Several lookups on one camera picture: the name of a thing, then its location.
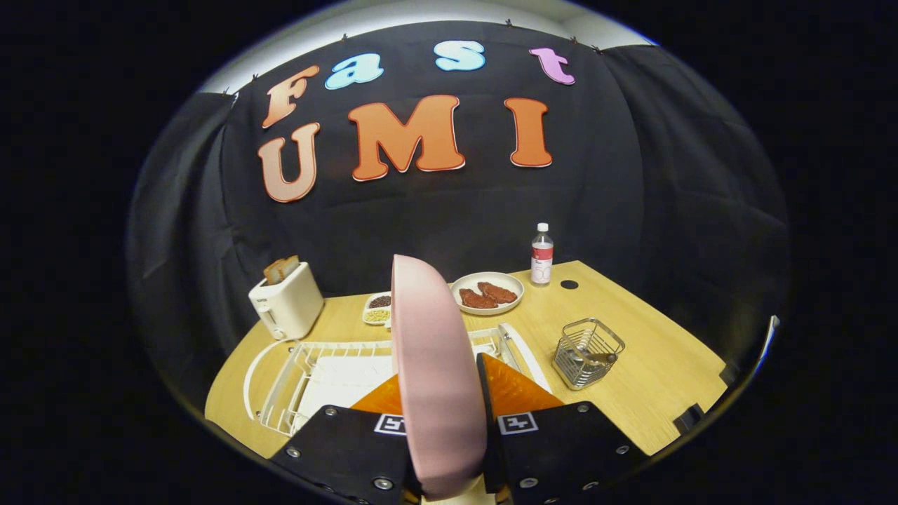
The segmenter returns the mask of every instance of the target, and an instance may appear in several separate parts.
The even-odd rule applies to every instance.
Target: white toaster
[[[263,279],[250,290],[250,301],[277,340],[305,337],[324,306],[324,298],[307,262],[299,263],[296,270],[277,284],[268,285]]]

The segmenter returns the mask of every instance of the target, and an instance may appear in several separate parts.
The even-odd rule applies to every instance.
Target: metal utensil holder
[[[561,330],[552,367],[569,389],[579,391],[605,377],[626,347],[608,326],[587,317]]]

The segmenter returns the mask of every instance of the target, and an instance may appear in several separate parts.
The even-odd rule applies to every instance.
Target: meat
[[[510,304],[517,299],[517,295],[511,291],[500,288],[488,282],[478,282],[477,288],[483,295],[498,304]]]
[[[462,297],[462,304],[470,308],[496,308],[499,306],[495,301],[478,295],[473,289],[459,289],[458,294]]]

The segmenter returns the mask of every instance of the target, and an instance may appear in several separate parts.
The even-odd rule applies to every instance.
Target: black fabric
[[[208,197],[221,198],[216,147],[232,103],[232,96],[198,93],[172,118],[137,180],[126,239],[132,305],[147,352],[201,411],[235,345],[221,339],[231,333],[223,327],[234,323],[225,310],[237,292],[204,283],[198,267],[215,258],[207,238],[222,215]]]
[[[476,40],[486,65],[445,72],[443,40]],[[555,83],[529,49],[565,57],[577,81]],[[338,62],[381,56],[383,75],[327,90]],[[268,90],[311,66],[295,111],[268,130]],[[424,173],[414,161],[356,182],[348,113],[383,102],[403,122],[418,101],[451,94],[466,165]],[[552,165],[514,166],[504,100],[544,102]],[[259,147],[310,122],[317,180],[304,198],[265,191]],[[418,147],[416,158],[420,155]],[[381,154],[382,160],[390,164]],[[451,281],[529,268],[535,224],[550,223],[556,262],[580,260],[672,317],[728,361],[760,336],[783,292],[782,197],[750,129],[710,86],[660,48],[591,49],[482,22],[399,26],[336,42],[260,75],[236,100],[198,94],[146,161],[128,236],[139,321],[157,366],[200,410],[226,356],[258,321],[247,293],[276,258],[298,254],[325,296],[389,289],[392,256],[418,257]],[[738,337],[737,343],[730,340]]]
[[[667,51],[607,49],[639,139],[644,278],[634,292],[739,366],[788,295],[786,202],[743,118]]]

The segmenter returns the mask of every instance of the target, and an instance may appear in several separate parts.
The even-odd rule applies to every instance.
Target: bread slice
[[[277,271],[280,272],[282,280],[289,277],[289,275],[293,273],[293,270],[296,270],[297,268],[299,268],[299,256],[295,254],[277,265]]]
[[[275,262],[271,263],[265,269],[265,279],[269,282],[269,285],[278,284],[284,280],[284,276],[281,275],[281,272],[278,269],[278,267],[283,262],[284,262],[283,258],[281,258],[280,260],[275,260]]]

